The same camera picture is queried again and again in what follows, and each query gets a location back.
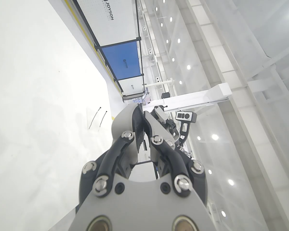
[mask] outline black camera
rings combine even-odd
[[[183,111],[178,111],[176,113],[176,120],[181,121],[184,123],[195,123],[197,118],[197,114],[194,112],[183,112]]]

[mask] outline white perforated panel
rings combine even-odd
[[[136,38],[131,0],[77,0],[99,44]]]

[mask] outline blue sign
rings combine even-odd
[[[137,42],[102,48],[118,80],[140,76]]]

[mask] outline silver bolt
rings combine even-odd
[[[92,186],[92,192],[94,195],[101,197],[107,193],[106,186],[108,179],[108,176],[102,175],[94,181]]]
[[[163,140],[163,138],[160,137],[160,136],[155,136],[155,137],[154,137],[154,142],[155,142],[155,143],[162,142],[162,140]]]
[[[122,133],[121,137],[122,137],[122,138],[125,137],[125,138],[128,138],[129,140],[131,140],[131,139],[134,137],[134,135],[133,135],[133,132],[132,132],[132,131],[127,130],[127,131],[124,131],[124,132]]]
[[[193,188],[191,180],[185,175],[177,175],[174,178],[173,185],[179,193],[181,193],[182,190],[192,191]]]
[[[124,137],[130,137],[132,135],[132,133],[130,132],[124,132]]]
[[[105,189],[107,186],[107,182],[104,181],[103,179],[99,179],[97,182],[96,182],[96,190],[98,192],[101,192],[103,189]]]
[[[83,167],[83,174],[86,174],[90,170],[95,170],[96,169],[96,162],[95,161],[89,161],[87,162],[84,167]]]
[[[178,185],[179,185],[180,189],[188,190],[190,184],[188,183],[188,180],[183,178],[183,179],[179,180]]]
[[[201,170],[201,165],[198,162],[196,162],[194,163],[194,168],[199,172]]]
[[[204,171],[204,168],[202,166],[202,164],[197,161],[197,160],[194,160],[194,164],[193,166],[191,167],[191,170],[195,173],[195,174],[202,174],[203,171]]]
[[[174,144],[171,140],[166,140],[167,144],[174,150]]]

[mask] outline recessed ceiling light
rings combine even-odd
[[[217,140],[218,139],[218,135],[216,135],[216,134],[213,134],[211,137],[212,137],[213,140]]]
[[[229,179],[228,182],[229,182],[229,184],[230,184],[231,186],[233,186],[233,185],[235,184],[235,182],[234,182],[233,180],[231,180],[231,179]]]

